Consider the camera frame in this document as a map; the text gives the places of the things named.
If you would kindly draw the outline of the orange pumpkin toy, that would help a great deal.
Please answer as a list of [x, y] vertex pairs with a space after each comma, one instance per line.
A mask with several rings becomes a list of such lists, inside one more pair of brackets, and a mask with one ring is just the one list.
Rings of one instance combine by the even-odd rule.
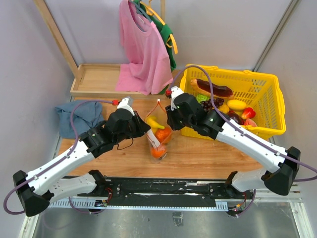
[[171, 128], [165, 127], [165, 129], [158, 129], [155, 132], [155, 137], [160, 143], [167, 144], [171, 140], [171, 134]]

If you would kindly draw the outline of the clear zip top bag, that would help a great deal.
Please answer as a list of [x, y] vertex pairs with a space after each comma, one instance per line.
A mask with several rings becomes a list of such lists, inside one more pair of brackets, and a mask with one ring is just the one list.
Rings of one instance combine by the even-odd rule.
[[160, 99], [145, 117], [145, 123], [150, 126], [150, 130], [146, 132], [146, 137], [151, 160], [159, 163], [168, 155], [168, 144], [172, 139], [172, 129], [167, 124], [167, 112]]

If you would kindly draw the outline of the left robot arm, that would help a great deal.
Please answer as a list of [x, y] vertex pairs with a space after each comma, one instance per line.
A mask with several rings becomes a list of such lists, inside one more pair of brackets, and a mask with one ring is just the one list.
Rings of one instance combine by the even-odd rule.
[[103, 153], [111, 151], [125, 139], [142, 137], [150, 130], [136, 111], [117, 109], [108, 120], [82, 133], [77, 144], [40, 168], [13, 175], [17, 195], [28, 217], [42, 213], [52, 203], [71, 196], [101, 196], [107, 191], [107, 182], [98, 170], [65, 179], [69, 172]]

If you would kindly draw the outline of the orange tangerine toy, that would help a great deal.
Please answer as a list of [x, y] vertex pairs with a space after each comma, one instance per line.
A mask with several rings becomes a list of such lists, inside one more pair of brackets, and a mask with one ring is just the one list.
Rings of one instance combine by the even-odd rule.
[[162, 159], [165, 156], [167, 150], [163, 147], [162, 148], [151, 147], [150, 152], [151, 152], [151, 156], [154, 159]]

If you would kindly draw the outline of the yellow banana toy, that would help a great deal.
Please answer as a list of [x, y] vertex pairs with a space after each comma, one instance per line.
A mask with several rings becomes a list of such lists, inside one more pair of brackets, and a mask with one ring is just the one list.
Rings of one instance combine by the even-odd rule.
[[151, 127], [155, 129], [165, 129], [165, 126], [159, 124], [157, 122], [157, 118], [155, 116], [148, 116], [146, 118], [146, 123]]

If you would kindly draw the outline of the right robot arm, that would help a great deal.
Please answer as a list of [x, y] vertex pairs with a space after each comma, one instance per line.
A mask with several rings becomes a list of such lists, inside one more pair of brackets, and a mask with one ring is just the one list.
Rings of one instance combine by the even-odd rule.
[[193, 95], [174, 87], [168, 93], [167, 123], [172, 130], [185, 127], [202, 136], [231, 145], [257, 160], [263, 168], [248, 172], [232, 172], [224, 186], [229, 198], [236, 198], [250, 189], [267, 188], [286, 196], [298, 172], [300, 150], [285, 149], [247, 131], [233, 119], [216, 110], [206, 112]]

